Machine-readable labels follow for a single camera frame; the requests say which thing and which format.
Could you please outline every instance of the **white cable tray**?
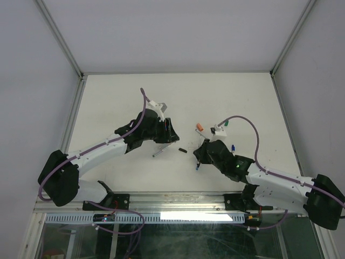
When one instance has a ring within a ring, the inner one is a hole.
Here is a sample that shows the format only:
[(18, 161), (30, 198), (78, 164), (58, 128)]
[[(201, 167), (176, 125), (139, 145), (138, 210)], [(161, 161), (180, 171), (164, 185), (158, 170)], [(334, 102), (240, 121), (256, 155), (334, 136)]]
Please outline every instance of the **white cable tray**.
[[(93, 223), (94, 213), (49, 213), (47, 214), (45, 223), (59, 223), (59, 224), (91, 224)], [(161, 219), (160, 213), (142, 214), (145, 218), (145, 224), (208, 224), (208, 223), (222, 223), (222, 224), (242, 224), (244, 223), (243, 213), (227, 213), (232, 221), (207, 221), (207, 220), (180, 220), (180, 219)], [(115, 216), (115, 221), (96, 222), (97, 224), (140, 224), (142, 219), (132, 213), (121, 213)]]

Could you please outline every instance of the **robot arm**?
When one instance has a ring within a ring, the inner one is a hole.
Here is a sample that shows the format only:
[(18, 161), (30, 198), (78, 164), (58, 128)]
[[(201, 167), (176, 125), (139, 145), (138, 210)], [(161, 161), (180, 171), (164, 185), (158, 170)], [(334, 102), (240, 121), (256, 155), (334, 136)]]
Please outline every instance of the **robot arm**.
[(96, 145), (68, 154), (57, 150), (49, 156), (38, 178), (40, 185), (57, 166), (65, 163), (43, 187), (56, 206), (63, 206), (71, 201), (93, 201), (108, 206), (113, 195), (110, 188), (101, 181), (80, 180), (82, 175), (110, 158), (124, 155), (140, 147), (145, 140), (162, 144), (180, 139), (173, 129), (170, 118), (164, 118), (163, 112), (167, 106), (153, 101), (148, 105), (152, 110), (145, 109), (142, 120), (141, 112), (136, 119), (116, 129), (114, 134)]
[(344, 203), (344, 195), (328, 177), (319, 174), (313, 179), (268, 170), (251, 158), (233, 155), (222, 141), (226, 138), (224, 129), (212, 128), (211, 132), (212, 139), (205, 139), (193, 154), (198, 163), (212, 164), (232, 181), (246, 184), (242, 194), (230, 201), (233, 209), (247, 212), (274, 206), (306, 215), (321, 227), (337, 229), (342, 206), (312, 188), (321, 188)]

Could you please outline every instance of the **white wall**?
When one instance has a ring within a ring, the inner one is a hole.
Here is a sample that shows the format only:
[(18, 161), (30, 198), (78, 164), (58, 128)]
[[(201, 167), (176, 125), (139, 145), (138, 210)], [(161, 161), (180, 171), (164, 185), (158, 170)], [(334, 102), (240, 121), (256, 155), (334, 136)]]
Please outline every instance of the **white wall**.
[(45, 0), (84, 72), (268, 72), (308, 0)]
[(17, 258), (78, 79), (33, 1), (3, 1), (0, 24), (0, 258)]
[[(277, 74), (302, 171), (328, 175), (343, 193), (344, 12), (345, 1), (319, 0)], [(345, 220), (333, 235), (345, 258)]]

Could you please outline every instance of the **glass panel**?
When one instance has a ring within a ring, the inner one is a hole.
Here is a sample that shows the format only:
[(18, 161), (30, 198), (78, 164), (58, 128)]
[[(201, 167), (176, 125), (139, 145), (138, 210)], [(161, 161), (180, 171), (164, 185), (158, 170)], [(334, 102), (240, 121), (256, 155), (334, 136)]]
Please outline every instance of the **glass panel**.
[[(265, 226), (281, 214), (263, 214)], [(137, 224), (102, 224), (130, 232)], [(227, 223), (152, 223), (137, 235), (115, 235), (91, 225), (44, 225), (36, 258), (54, 259), (226, 259), (322, 258), (308, 218), (289, 215), (281, 228), (247, 231)]]
[(288, 258), (322, 259), (312, 223), (307, 217), (290, 216), (281, 230)]

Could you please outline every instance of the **orange cap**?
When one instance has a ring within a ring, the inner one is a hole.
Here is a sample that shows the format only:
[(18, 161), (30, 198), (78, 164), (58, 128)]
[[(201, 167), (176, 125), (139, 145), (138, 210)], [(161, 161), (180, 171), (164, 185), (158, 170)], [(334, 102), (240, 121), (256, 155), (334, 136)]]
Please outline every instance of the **orange cap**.
[(204, 128), (201, 126), (200, 123), (198, 123), (198, 124), (196, 125), (196, 128), (197, 128), (199, 131), (203, 131), (203, 130), (204, 130)]

